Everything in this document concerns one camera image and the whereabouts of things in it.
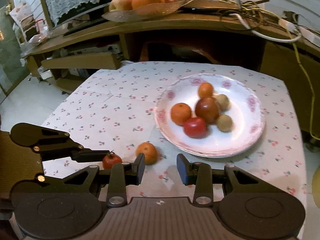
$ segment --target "white tablecloth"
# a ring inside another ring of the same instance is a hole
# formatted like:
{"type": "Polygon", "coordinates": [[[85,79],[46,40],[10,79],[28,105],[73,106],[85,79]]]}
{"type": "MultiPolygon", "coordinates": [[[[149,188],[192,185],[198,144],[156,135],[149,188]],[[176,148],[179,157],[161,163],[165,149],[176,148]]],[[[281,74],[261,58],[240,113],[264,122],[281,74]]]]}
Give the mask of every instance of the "white tablecloth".
{"type": "MultiPolygon", "coordinates": [[[[306,206],[306,165],[298,120],[284,82],[238,66],[178,62],[139,62],[119,70],[99,70],[73,92],[44,122],[44,127],[67,131],[92,150],[114,150],[123,161],[135,159],[135,148],[154,144],[162,157],[147,166],[141,185],[128,186],[133,196],[190,196],[194,186],[184,186],[176,168],[181,150],[163,138],[155,127],[153,107],[161,91],[176,79],[196,73],[230,76],[253,89],[266,111],[266,127],[258,142],[246,152],[226,158],[199,158],[215,169],[234,165],[297,197],[306,206]]],[[[47,176],[63,178],[84,168],[70,158],[43,163],[47,176]]],[[[220,190],[215,199],[220,200],[220,190]]]]}

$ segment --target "black robotic linkage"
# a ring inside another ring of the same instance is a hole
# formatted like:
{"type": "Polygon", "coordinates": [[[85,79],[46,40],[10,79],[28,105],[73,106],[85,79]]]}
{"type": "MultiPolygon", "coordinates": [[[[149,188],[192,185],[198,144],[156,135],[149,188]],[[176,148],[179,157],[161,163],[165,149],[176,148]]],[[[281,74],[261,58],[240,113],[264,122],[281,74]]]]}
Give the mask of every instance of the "black robotic linkage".
{"type": "MultiPolygon", "coordinates": [[[[30,147],[41,159],[70,156],[77,162],[102,161],[109,151],[92,151],[74,142],[63,131],[20,123],[11,139],[30,147]]],[[[12,187],[11,209],[18,226],[33,239],[296,239],[305,210],[294,196],[233,165],[211,169],[177,155],[182,183],[196,185],[188,197],[133,197],[127,203],[126,186],[139,185],[145,168],[141,153],[133,163],[119,163],[111,170],[97,165],[63,179],[37,174],[32,181],[12,187]],[[107,197],[100,201],[102,187],[107,197]],[[224,198],[213,199],[212,184],[222,184],[224,198]]]]}

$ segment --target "plate rim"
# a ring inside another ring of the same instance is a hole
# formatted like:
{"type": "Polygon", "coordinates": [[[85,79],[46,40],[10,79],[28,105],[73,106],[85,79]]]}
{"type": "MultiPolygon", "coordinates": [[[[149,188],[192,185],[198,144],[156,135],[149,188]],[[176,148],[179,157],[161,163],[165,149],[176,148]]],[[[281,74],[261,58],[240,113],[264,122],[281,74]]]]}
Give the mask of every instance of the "plate rim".
{"type": "Polygon", "coordinates": [[[174,82],[172,82],[170,85],[168,85],[166,87],[166,89],[164,89],[161,94],[159,95],[159,97],[157,98],[156,100],[156,103],[155,103],[155,107],[154,107],[154,119],[155,119],[155,122],[156,122],[156,127],[159,129],[159,131],[161,132],[161,134],[166,138],[167,141],[169,141],[171,144],[173,144],[175,147],[179,148],[180,150],[182,151],[185,151],[189,154],[192,154],[192,155],[195,155],[195,156],[199,156],[199,157],[205,157],[205,158],[216,158],[216,159],[222,159],[222,158],[228,158],[228,157],[232,157],[232,156],[235,156],[235,155],[238,155],[240,153],[243,153],[244,151],[248,150],[249,148],[251,148],[258,140],[259,138],[261,137],[264,129],[265,129],[265,125],[266,125],[266,113],[264,111],[264,108],[262,107],[262,103],[259,99],[259,97],[254,93],[254,91],[249,88],[248,86],[246,86],[244,83],[242,83],[241,81],[237,80],[237,79],[234,79],[234,78],[231,78],[229,76],[225,76],[225,75],[221,75],[221,74],[215,74],[215,73],[198,73],[198,74],[192,74],[192,75],[189,75],[189,76],[185,76],[185,77],[182,77],[182,78],[179,78],[177,80],[175,80],[174,82]],[[240,151],[236,151],[232,154],[228,154],[228,155],[209,155],[209,154],[205,154],[205,153],[201,153],[199,154],[198,152],[194,152],[190,149],[184,149],[183,147],[180,147],[180,146],[177,146],[175,143],[173,143],[168,137],[167,135],[162,131],[162,129],[159,127],[159,123],[158,123],[158,120],[156,118],[156,112],[157,112],[157,109],[158,109],[158,103],[159,101],[163,98],[164,94],[166,91],[168,91],[168,87],[171,87],[173,85],[176,85],[178,84],[180,81],[182,80],[185,80],[185,79],[190,79],[191,77],[193,76],[202,76],[202,75],[207,75],[207,76],[220,76],[220,77],[224,77],[226,79],[229,79],[229,80],[232,80],[232,81],[235,81],[237,82],[238,85],[241,85],[242,87],[244,87],[245,89],[247,89],[252,95],[255,96],[255,98],[257,99],[259,105],[260,105],[260,120],[261,120],[261,130],[259,131],[259,133],[256,135],[256,138],[251,141],[249,143],[249,146],[246,147],[245,149],[243,150],[240,150],[240,151]]]}

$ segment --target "pink flower pattern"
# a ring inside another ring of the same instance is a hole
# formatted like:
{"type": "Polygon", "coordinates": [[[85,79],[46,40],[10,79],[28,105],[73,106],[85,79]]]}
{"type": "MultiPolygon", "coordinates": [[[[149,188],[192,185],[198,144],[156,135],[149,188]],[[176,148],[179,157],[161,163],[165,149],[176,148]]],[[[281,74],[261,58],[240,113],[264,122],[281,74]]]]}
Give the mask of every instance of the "pink flower pattern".
{"type": "MultiPolygon", "coordinates": [[[[159,160],[152,167],[146,167],[144,176],[148,176],[148,179],[139,189],[128,187],[128,200],[132,196],[155,196],[155,188],[161,190],[164,197],[172,195],[173,187],[177,196],[185,196],[189,191],[192,196],[194,186],[184,186],[177,171],[172,169],[176,165],[176,155],[182,151],[155,128],[154,102],[171,83],[196,73],[221,74],[245,83],[257,96],[252,95],[244,102],[249,110],[260,111],[258,99],[265,108],[267,125],[259,142],[243,155],[231,157],[225,162],[252,172],[267,182],[271,181],[305,204],[305,159],[290,96],[282,81],[252,70],[180,62],[140,62],[118,70],[99,70],[65,99],[43,126],[70,133],[70,137],[85,148],[115,150],[123,161],[129,162],[135,158],[136,147],[149,140],[159,150],[159,160]]],[[[196,87],[206,81],[199,77],[190,82],[196,87]]],[[[229,86],[228,81],[222,82],[220,86],[232,92],[233,86],[229,86]]],[[[164,96],[174,102],[177,93],[172,90],[164,96]]],[[[162,110],[156,110],[158,122],[168,122],[168,113],[162,110]]],[[[246,129],[256,134],[259,128],[253,125],[246,129]]],[[[186,157],[192,161],[197,159],[189,154],[186,157]]],[[[205,158],[198,160],[210,163],[212,168],[223,169],[224,166],[223,162],[205,158]]],[[[43,166],[47,176],[63,178],[88,164],[60,159],[44,162],[43,166]]]]}

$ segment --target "television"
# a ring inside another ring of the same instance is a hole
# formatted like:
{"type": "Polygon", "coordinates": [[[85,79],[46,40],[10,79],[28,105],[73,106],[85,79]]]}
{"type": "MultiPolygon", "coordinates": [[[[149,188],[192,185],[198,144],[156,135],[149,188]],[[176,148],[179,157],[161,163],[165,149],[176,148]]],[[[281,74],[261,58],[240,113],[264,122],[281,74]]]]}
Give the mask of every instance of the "television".
{"type": "Polygon", "coordinates": [[[81,3],[76,8],[69,10],[67,13],[64,13],[58,20],[57,24],[55,24],[51,18],[50,13],[45,0],[41,0],[41,4],[44,10],[45,18],[47,21],[47,25],[49,30],[55,29],[64,23],[69,22],[81,15],[89,14],[90,20],[96,20],[101,18],[101,15],[104,13],[104,7],[110,4],[111,0],[100,0],[98,3],[81,3]]]}

